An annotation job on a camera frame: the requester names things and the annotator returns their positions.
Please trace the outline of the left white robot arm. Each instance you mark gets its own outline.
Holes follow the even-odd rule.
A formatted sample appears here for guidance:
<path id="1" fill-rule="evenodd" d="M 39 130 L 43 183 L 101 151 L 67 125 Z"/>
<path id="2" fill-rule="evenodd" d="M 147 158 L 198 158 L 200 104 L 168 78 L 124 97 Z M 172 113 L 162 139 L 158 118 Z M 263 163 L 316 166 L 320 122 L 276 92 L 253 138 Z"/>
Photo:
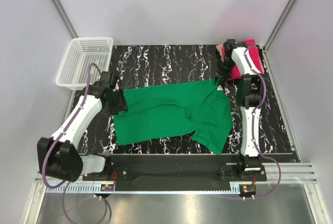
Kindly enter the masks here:
<path id="1" fill-rule="evenodd" d="M 127 111 L 124 90 L 119 77 L 103 71 L 98 81 L 86 86 L 72 113 L 49 138 L 37 143 L 39 169 L 43 180 L 47 177 L 75 182 L 80 176 L 95 174 L 100 180 L 112 175 L 112 167 L 104 155 L 81 155 L 78 145 L 91 121 L 101 111 L 117 115 Z"/>

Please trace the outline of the green t shirt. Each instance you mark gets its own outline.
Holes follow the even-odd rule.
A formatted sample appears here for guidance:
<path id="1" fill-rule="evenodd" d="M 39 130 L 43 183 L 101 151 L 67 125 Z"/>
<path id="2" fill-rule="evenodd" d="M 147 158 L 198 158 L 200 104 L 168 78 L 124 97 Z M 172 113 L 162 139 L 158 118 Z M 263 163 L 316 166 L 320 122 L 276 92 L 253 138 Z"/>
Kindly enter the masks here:
<path id="1" fill-rule="evenodd" d="M 119 145 L 193 134 L 216 155 L 233 127 L 230 100 L 214 80 L 124 90 L 128 110 L 114 116 Z"/>

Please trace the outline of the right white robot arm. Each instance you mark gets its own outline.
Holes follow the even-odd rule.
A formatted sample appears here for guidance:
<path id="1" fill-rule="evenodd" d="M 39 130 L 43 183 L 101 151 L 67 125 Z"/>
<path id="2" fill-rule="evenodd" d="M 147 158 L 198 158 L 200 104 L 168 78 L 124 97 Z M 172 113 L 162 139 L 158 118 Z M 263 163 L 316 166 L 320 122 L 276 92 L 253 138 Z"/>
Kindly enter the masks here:
<path id="1" fill-rule="evenodd" d="M 242 116 L 242 144 L 237 164 L 230 168 L 230 172 L 223 171 L 223 178 L 253 181 L 261 173 L 259 115 L 266 97 L 267 75 L 250 57 L 250 50 L 256 47 L 235 39 L 228 39 L 217 47 L 220 58 L 214 82 L 218 86 L 224 85 L 232 78 L 233 69 L 238 68 L 240 81 L 236 102 Z"/>

